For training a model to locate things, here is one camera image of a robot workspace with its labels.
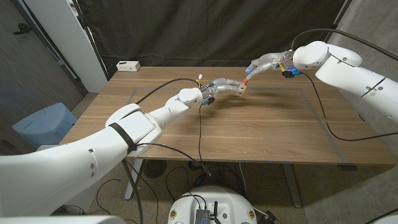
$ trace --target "blue connector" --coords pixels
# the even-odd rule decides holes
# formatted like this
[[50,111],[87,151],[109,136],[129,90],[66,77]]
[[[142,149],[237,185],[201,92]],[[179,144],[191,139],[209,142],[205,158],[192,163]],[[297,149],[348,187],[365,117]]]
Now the blue connector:
[[300,75],[301,74],[301,71],[298,71],[295,68],[290,69],[290,71],[293,73],[293,75]]

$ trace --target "black strap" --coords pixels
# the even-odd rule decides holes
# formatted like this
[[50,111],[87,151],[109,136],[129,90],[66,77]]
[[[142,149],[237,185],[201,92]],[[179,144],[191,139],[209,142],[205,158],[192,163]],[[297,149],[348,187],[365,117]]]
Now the black strap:
[[129,154],[132,151],[137,150],[137,144],[134,143],[134,141],[130,138],[128,133],[122,127],[120,127],[120,125],[118,125],[117,123],[112,123],[109,126],[112,127],[117,133],[119,133],[120,136],[123,138],[123,140],[129,146],[129,148],[127,150],[127,154]]

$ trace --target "electrical outlet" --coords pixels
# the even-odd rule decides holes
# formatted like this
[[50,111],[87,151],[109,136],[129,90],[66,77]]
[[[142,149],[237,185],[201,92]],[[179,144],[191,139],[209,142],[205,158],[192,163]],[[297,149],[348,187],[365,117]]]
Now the electrical outlet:
[[138,61],[120,61],[116,67],[121,72],[136,72],[139,70],[140,65]]

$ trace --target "wooden block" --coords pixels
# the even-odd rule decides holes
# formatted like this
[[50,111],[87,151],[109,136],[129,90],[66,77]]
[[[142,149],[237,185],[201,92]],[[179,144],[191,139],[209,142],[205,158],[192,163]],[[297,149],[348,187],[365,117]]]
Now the wooden block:
[[241,85],[239,86],[239,88],[241,90],[243,90],[241,93],[238,93],[239,96],[243,96],[243,93],[246,91],[246,87],[248,87],[248,85],[246,83],[241,83]]

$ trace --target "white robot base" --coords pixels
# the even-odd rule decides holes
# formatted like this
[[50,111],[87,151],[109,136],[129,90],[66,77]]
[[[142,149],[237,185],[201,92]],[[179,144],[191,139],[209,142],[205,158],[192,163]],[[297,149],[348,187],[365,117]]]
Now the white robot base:
[[197,187],[190,192],[183,194],[173,203],[168,224],[257,223],[256,214],[250,202],[231,189],[207,185]]

